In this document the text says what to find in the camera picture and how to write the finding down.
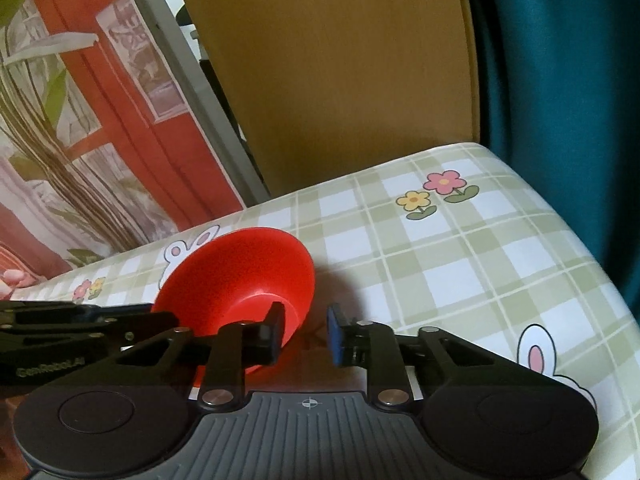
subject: wooden panel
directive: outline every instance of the wooden panel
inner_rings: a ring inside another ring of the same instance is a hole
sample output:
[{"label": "wooden panel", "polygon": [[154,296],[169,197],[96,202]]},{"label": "wooden panel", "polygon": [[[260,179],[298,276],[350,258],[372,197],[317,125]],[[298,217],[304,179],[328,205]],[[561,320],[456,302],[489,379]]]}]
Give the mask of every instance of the wooden panel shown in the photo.
[{"label": "wooden panel", "polygon": [[466,0],[185,0],[275,196],[475,140]]}]

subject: metal screw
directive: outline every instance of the metal screw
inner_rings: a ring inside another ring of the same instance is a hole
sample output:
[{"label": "metal screw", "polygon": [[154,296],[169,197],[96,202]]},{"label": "metal screw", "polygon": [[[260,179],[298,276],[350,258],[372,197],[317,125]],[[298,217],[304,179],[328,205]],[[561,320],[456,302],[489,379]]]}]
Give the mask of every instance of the metal screw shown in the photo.
[{"label": "metal screw", "polygon": [[210,406],[222,406],[234,400],[234,394],[229,390],[209,390],[204,392],[202,400]]},{"label": "metal screw", "polygon": [[378,394],[378,400],[385,406],[398,406],[409,400],[409,394],[402,390],[383,390]]}]

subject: teal curtain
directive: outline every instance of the teal curtain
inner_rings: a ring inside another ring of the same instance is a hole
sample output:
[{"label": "teal curtain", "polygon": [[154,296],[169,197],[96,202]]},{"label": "teal curtain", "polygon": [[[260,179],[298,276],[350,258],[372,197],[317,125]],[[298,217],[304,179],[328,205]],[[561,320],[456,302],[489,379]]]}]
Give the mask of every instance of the teal curtain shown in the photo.
[{"label": "teal curtain", "polygon": [[470,0],[485,145],[640,319],[640,0]]}]

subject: table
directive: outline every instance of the table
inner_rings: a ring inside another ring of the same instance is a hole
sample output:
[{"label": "table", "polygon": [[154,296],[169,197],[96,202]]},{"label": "table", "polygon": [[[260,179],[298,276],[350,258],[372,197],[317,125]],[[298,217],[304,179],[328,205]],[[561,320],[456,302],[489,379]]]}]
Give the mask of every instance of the table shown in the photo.
[{"label": "table", "polygon": [[585,475],[640,476],[640,329],[564,221],[477,144],[435,148],[288,194],[18,291],[15,299],[151,302],[184,256],[249,226],[299,238],[313,256],[317,285],[310,315],[276,373],[250,375],[248,387],[361,385],[361,373],[335,370],[328,359],[324,312],[338,301],[398,333],[439,326],[576,388],[600,419]]}]

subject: green and white plaid pattern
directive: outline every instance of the green and white plaid pattern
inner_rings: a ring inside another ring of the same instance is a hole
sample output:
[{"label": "green and white plaid pattern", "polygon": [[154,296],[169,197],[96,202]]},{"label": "green and white plaid pattern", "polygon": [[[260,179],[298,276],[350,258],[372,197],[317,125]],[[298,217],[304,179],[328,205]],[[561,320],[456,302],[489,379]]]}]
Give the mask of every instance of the green and white plaid pattern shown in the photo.
[{"label": "green and white plaid pattern", "polygon": [[[396,204],[423,191],[429,173],[457,171],[477,196],[409,220]],[[105,277],[91,303],[153,301],[164,248],[206,228],[286,230],[317,271],[311,318],[339,301],[354,316],[399,333],[436,325],[512,360],[530,324],[550,333],[556,375],[591,392],[600,436],[591,480],[640,476],[640,329],[616,288],[548,204],[507,165],[476,144],[435,148],[272,200],[162,242],[19,291],[15,299],[69,300],[85,279]]]}]

